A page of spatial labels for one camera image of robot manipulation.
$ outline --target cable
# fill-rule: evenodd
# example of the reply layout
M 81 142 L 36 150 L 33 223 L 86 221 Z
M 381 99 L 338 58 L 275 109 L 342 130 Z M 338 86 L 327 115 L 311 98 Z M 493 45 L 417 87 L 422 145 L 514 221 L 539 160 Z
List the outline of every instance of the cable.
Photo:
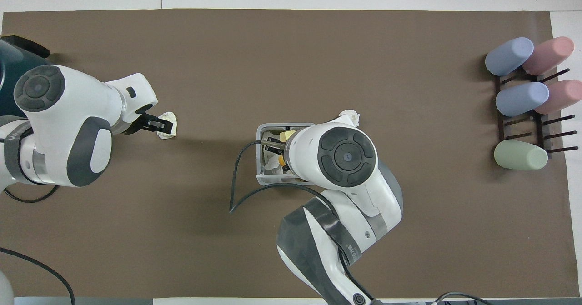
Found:
M 260 144 L 260 143 L 261 143 L 260 140 L 255 140 L 252 143 L 245 145 L 245 147 L 243 147 L 243 149 L 241 149 L 241 152 L 239 152 L 239 156 L 236 158 L 235 170 L 232 173 L 231 201 L 230 201 L 230 205 L 229 205 L 229 212 L 231 214 L 237 209 L 238 206 L 243 204 L 243 202 L 245 202 L 245 200 L 249 199 L 252 195 L 255 195 L 256 193 L 259 193 L 259 192 L 267 190 L 267 189 L 276 188 L 276 187 L 289 187 L 289 188 L 301 189 L 303 191 L 307 191 L 308 193 L 316 196 L 318 199 L 320 199 L 322 202 L 324 202 L 328 206 L 329 210 L 331 210 L 332 214 L 336 218 L 339 219 L 339 215 L 337 214 L 335 207 L 333 207 L 333 204 L 326 197 L 324 197 L 321 193 L 318 193 L 318 191 L 316 191 L 316 190 L 313 190 L 309 187 L 305 187 L 304 185 L 296 185 L 295 183 L 272 183 L 270 185 L 265 185 L 264 187 L 255 189 L 255 190 L 251 191 L 250 193 L 246 194 L 243 198 L 241 198 L 241 200 L 239 200 L 237 202 L 236 205 L 233 205 L 235 202 L 236 174 L 238 172 L 239 162 L 241 161 L 241 157 L 243 155 L 243 152 L 245 152 L 245 150 L 248 149 L 249 147 L 251 147 L 252 145 L 256 145 L 256 144 Z M 341 265 L 343 266 L 343 270 L 344 270 L 346 276 L 349 278 L 349 280 L 351 280 L 351 282 L 354 285 L 356 285 L 363 293 L 365 293 L 366 296 L 368 296 L 368 298 L 374 299 L 374 297 L 364 287 L 362 287 L 362 285 L 358 282 L 358 280 L 356 280 L 354 278 L 354 276 L 351 275 L 350 270 L 347 268 L 348 265 L 346 263 L 346 259 L 343 255 L 343 252 L 341 251 L 341 249 L 339 249 L 339 247 L 337 248 L 337 255 L 339 256 L 339 260 L 341 262 Z
M 33 199 L 33 200 L 24 200 L 24 199 L 21 199 L 19 197 L 16 197 L 13 193 L 10 192 L 10 190 L 8 190 L 8 188 L 4 188 L 4 192 L 11 199 L 14 199 L 16 201 L 19 201 L 21 203 L 29 203 L 29 204 L 31 204 L 31 203 L 38 203 L 39 201 L 43 201 L 43 200 L 47 199 L 48 197 L 50 197 L 51 195 L 53 195 L 57 191 L 58 188 L 59 188 L 58 185 L 55 185 L 54 187 L 52 187 L 52 189 L 46 195 L 44 195 L 44 196 L 42 196 L 40 198 L 37 198 L 37 199 Z
M 445 299 L 445 298 L 447 298 L 449 296 L 463 296 L 463 297 L 467 297 L 467 298 L 470 298 L 470 299 L 474 299 L 474 300 L 480 301 L 480 302 L 482 302 L 483 304 L 486 304 L 486 305 L 493 305 L 493 303 L 491 303 L 490 301 L 487 301 L 485 299 L 482 299 L 482 298 L 479 298 L 479 297 L 476 297 L 476 296 L 472 296 L 472 295 L 467 294 L 467 293 L 460 293 L 460 292 L 447 292 L 447 293 L 443 293 L 435 301 L 433 301 L 431 305 L 437 305 L 438 303 L 440 303 L 441 301 L 443 301 L 443 299 Z
M 71 288 L 71 285 L 67 282 L 67 280 L 65 280 L 63 278 L 63 276 L 61 276 L 58 272 L 56 272 L 56 270 L 51 269 L 48 265 L 46 265 L 40 261 L 37 261 L 37 260 L 33 259 L 32 257 L 28 257 L 24 254 L 18 253 L 18 252 L 13 251 L 13 250 L 9 250 L 9 249 L 0 247 L 0 252 L 18 257 L 19 259 L 23 259 L 23 260 L 28 261 L 28 262 L 31 262 L 32 264 L 40 266 L 41 268 L 50 272 L 52 275 L 56 276 L 56 278 L 58 280 L 60 280 L 63 283 L 63 285 L 65 285 L 65 287 L 67 288 L 67 291 L 69 292 L 69 297 L 71 298 L 71 305 L 75 305 L 75 295 L 73 294 L 73 289 Z

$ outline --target yellow sponge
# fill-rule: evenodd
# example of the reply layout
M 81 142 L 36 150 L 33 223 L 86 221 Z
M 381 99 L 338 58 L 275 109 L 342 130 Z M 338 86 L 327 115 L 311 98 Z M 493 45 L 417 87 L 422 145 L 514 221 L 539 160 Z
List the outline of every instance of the yellow sponge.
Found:
M 296 132 L 297 131 L 295 131 L 295 130 L 289 130 L 289 131 L 284 131 L 282 133 L 279 133 L 279 140 L 281 140 L 281 143 L 284 143 L 287 140 L 289 140 L 289 138 L 291 138 L 291 136 Z

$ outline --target light green cylinder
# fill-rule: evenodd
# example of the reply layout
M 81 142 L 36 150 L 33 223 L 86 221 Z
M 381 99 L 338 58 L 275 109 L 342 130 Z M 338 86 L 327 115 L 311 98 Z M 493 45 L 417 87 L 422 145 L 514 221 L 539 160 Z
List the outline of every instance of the light green cylinder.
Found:
M 503 140 L 495 147 L 495 162 L 513 170 L 539 170 L 547 164 L 547 152 L 534 144 Z

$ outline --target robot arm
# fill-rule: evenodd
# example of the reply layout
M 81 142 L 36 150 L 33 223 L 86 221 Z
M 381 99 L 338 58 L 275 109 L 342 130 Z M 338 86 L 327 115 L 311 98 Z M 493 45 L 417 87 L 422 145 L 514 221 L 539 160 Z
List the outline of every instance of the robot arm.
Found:
M 354 113 L 342 114 L 285 143 L 291 171 L 326 191 L 283 218 L 277 249 L 293 274 L 329 304 L 381 304 L 345 267 L 400 222 L 401 189 L 357 129 Z
M 112 135 L 146 125 L 146 110 L 158 102 L 140 73 L 102 83 L 61 65 L 25 73 L 14 98 L 27 119 L 0 120 L 1 189 L 16 182 L 90 184 L 109 164 Z M 158 123 L 158 131 L 172 129 L 171 122 Z

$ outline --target pink cup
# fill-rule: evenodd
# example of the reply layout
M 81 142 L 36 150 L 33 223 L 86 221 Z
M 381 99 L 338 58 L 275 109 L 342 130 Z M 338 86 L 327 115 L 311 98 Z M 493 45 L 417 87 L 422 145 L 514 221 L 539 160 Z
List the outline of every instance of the pink cup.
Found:
M 534 110 L 539 114 L 550 114 L 567 108 L 582 100 L 582 82 L 564 80 L 547 86 L 549 98 Z
M 530 75 L 542 75 L 562 63 L 572 52 L 574 42 L 566 36 L 546 40 L 534 48 L 522 68 Z

